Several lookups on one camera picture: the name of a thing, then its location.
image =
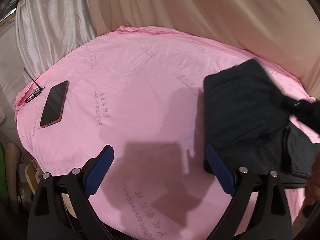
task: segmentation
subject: person's hand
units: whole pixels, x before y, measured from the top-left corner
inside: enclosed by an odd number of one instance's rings
[[[320,200],[320,152],[312,166],[311,176],[305,188],[305,196],[305,204],[308,206],[313,205],[316,200]]]

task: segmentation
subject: dark gray cloth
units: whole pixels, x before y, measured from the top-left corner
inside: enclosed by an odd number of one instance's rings
[[[204,79],[206,145],[223,147],[279,130],[289,114],[271,103],[281,94],[254,59]]]
[[[307,135],[291,122],[279,131],[263,135],[255,143],[242,141],[219,151],[257,174],[277,171],[285,188],[305,187],[320,144],[313,144]]]
[[[281,91],[254,59],[204,79],[206,145],[257,174],[278,172],[286,188],[305,187],[320,144],[273,104]]]

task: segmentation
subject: metal rivet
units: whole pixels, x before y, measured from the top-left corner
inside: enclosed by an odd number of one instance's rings
[[[270,175],[272,177],[278,177],[278,173],[276,171],[270,171]]]
[[[248,172],[248,169],[247,169],[246,167],[240,167],[240,168],[239,168],[239,171],[240,171],[241,173],[247,173],[247,172]]]
[[[47,179],[50,177],[50,173],[46,172],[42,175],[42,178]]]
[[[77,175],[77,174],[80,173],[80,169],[79,168],[74,168],[71,172],[72,172],[73,175]]]

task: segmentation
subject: pink bedsheet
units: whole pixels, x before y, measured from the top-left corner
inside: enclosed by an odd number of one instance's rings
[[[16,100],[23,146],[43,171],[66,174],[106,144],[115,160],[89,198],[100,219],[137,239],[206,239],[230,196],[203,168],[203,79],[253,54],[160,27],[125,28],[100,36],[57,62],[37,81],[46,88],[28,104]],[[280,66],[259,59],[284,93],[310,99]],[[52,86],[69,80],[61,122],[40,128]],[[292,120],[313,142],[316,134]],[[292,219],[303,189],[286,190]],[[256,194],[238,229],[245,230]]]

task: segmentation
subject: eyeglass temple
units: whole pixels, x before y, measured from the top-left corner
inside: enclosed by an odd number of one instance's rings
[[[37,82],[29,75],[29,73],[27,72],[26,68],[23,68],[23,69],[24,69],[24,71],[27,73],[27,75],[29,76],[29,78],[31,78],[32,81],[37,85],[37,87],[38,87],[40,90],[42,90],[43,88],[40,87],[40,86],[37,84]]]

